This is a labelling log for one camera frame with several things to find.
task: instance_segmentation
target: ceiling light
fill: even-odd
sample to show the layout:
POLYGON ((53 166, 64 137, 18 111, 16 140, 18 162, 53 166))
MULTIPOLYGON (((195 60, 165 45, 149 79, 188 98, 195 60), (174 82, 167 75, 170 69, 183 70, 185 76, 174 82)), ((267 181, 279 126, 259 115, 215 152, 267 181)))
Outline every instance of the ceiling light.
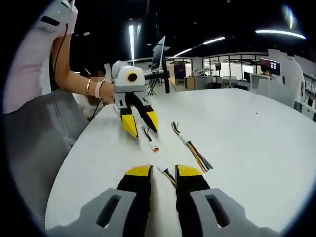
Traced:
POLYGON ((129 26, 129 41, 130 41, 130 52, 131 52, 132 60, 134 60, 135 54, 134 54, 134 26, 133 25, 129 26))
POLYGON ((209 44, 209 43, 214 43, 216 41, 220 41, 220 40, 224 40, 225 37, 219 37, 219 38, 216 38, 216 39, 212 39, 212 40, 209 40, 207 42, 204 42, 203 44, 209 44))
POLYGON ((306 40, 306 37, 297 33, 289 32, 289 31, 278 31, 278 30, 256 30, 256 33, 272 33, 272 34, 284 34, 289 36, 295 36, 298 38, 302 38, 306 40))
POLYGON ((181 53, 178 53, 178 54, 176 54, 176 55, 174 55, 173 57, 175 58, 175 57, 178 57, 179 55, 181 55, 181 54, 184 54, 184 53, 186 53, 186 52, 189 52, 191 50, 191 48, 188 48, 187 50, 184 50, 184 51, 182 51, 181 53))

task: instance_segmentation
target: pink shirt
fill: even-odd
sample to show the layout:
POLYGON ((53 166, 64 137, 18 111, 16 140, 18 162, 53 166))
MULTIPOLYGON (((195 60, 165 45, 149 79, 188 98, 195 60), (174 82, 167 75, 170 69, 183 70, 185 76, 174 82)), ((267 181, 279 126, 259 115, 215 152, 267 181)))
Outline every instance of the pink shirt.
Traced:
MULTIPOLYGON (((73 16, 68 23, 67 34, 74 32, 78 11, 74 7, 73 16)), ((45 59, 49 56, 54 40, 63 37, 66 25, 55 32, 32 28, 25 36, 16 52, 9 71, 4 91, 4 114, 22 107, 26 102, 42 95, 40 73, 45 59)))

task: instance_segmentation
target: bracelet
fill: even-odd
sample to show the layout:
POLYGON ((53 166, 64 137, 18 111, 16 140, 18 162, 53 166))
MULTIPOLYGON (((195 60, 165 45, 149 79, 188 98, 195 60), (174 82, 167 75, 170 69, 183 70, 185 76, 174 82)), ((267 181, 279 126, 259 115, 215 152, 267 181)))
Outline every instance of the bracelet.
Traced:
POLYGON ((98 82, 97 83, 97 85, 95 87, 94 97, 101 98, 101 96, 100 96, 100 89, 101 89, 102 84, 105 83, 105 82, 106 81, 103 80, 102 82, 98 82))
POLYGON ((91 79, 89 80, 89 82, 88 82, 88 85, 87 85, 87 95, 89 95, 89 87, 90 87, 90 83, 91 83, 91 79))

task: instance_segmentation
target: woman's hand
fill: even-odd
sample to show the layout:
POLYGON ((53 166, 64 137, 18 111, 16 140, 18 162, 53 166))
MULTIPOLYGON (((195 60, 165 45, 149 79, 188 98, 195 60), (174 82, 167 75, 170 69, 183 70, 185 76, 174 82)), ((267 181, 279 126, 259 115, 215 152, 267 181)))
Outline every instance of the woman's hand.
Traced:
POLYGON ((107 102, 113 103, 114 101, 114 90, 113 85, 110 83, 102 83, 100 88, 100 96, 107 102))

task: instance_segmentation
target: round table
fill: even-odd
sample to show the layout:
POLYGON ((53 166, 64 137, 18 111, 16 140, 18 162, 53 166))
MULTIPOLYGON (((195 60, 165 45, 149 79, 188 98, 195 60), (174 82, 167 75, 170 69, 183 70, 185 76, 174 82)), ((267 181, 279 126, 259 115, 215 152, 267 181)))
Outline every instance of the round table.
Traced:
MULTIPOLYGON (((133 114, 139 138, 122 128, 111 105, 85 129, 66 157, 50 193, 46 229, 66 226, 81 208, 108 188, 116 188, 132 167, 183 164, 200 170, 172 131, 171 122, 214 167, 204 174, 241 204, 259 227, 281 232, 299 214, 316 177, 316 124, 268 97, 239 89, 185 91, 151 97, 158 116, 160 147, 153 153, 133 114)), ((181 236, 176 195, 170 181, 153 168, 151 236, 181 236)))

